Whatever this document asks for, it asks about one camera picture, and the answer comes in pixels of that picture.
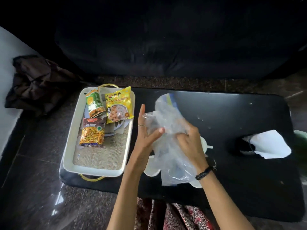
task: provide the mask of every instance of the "snack packet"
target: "snack packet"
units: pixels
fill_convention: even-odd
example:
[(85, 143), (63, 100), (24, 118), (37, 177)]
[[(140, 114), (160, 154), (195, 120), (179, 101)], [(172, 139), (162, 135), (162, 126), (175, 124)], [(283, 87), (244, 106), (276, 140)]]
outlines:
[(84, 118), (83, 128), (79, 145), (82, 146), (102, 146), (104, 141), (104, 118)]
[(108, 115), (106, 123), (114, 123), (134, 117), (132, 113), (130, 91), (131, 86), (114, 93), (105, 94)]
[(91, 90), (85, 95), (85, 97), (88, 104), (90, 118), (96, 117), (106, 111), (102, 104), (98, 89)]

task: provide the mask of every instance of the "granite floor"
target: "granite floor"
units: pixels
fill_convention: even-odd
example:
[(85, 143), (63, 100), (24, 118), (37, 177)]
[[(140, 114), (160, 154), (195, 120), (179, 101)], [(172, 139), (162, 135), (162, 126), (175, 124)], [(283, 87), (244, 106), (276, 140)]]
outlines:
[[(286, 79), (261, 82), (120, 76), (96, 80), (98, 84), (144, 88), (278, 94), (285, 97), (294, 128), (301, 131), (307, 131), (306, 81), (307, 69)], [(0, 229), (106, 229), (116, 195), (70, 187), (59, 179), (59, 165), (80, 90), (50, 115), (29, 118), (26, 134), (1, 188)], [(303, 187), (306, 201), (307, 182)], [(249, 219), (256, 229), (307, 229), (307, 216), (300, 223)]]

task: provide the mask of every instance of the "white wall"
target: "white wall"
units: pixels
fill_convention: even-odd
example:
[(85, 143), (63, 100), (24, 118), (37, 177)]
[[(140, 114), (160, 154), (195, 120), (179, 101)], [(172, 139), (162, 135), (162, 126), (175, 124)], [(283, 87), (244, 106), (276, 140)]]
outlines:
[(5, 97), (13, 84), (15, 68), (13, 58), (20, 55), (37, 54), (7, 30), (0, 27), (0, 158), (11, 132), (22, 110), (4, 108)]

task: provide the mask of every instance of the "wrist band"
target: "wrist band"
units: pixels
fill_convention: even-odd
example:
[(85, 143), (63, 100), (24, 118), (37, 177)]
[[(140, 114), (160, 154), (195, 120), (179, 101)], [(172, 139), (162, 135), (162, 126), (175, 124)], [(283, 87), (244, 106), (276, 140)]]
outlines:
[(207, 169), (205, 169), (204, 172), (201, 172), (200, 174), (196, 175), (196, 180), (201, 180), (202, 178), (204, 178), (205, 176), (208, 175), (208, 173), (210, 173), (211, 170), (213, 170), (214, 167), (213, 166), (209, 166)]

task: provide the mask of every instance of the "black coffee table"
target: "black coffee table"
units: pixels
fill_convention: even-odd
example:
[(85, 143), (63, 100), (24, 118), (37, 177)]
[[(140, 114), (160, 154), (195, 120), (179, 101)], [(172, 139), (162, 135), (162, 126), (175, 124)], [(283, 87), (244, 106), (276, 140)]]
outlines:
[[(174, 93), (182, 115), (199, 128), (217, 163), (216, 175), (240, 210), (248, 216), (297, 222), (305, 213), (300, 176), (293, 155), (283, 159), (263, 159), (235, 153), (235, 139), (275, 129), (291, 147), (294, 141), (289, 108), (281, 96), (189, 92), (132, 88), (136, 96), (135, 120), (130, 153), (137, 135), (137, 115), (142, 103), (154, 111), (157, 98)], [(78, 174), (60, 170), (62, 181), (71, 186), (117, 193), (122, 176), (87, 182)], [(209, 208), (202, 189), (190, 184), (161, 186), (161, 174), (141, 176), (138, 196), (183, 205)]]

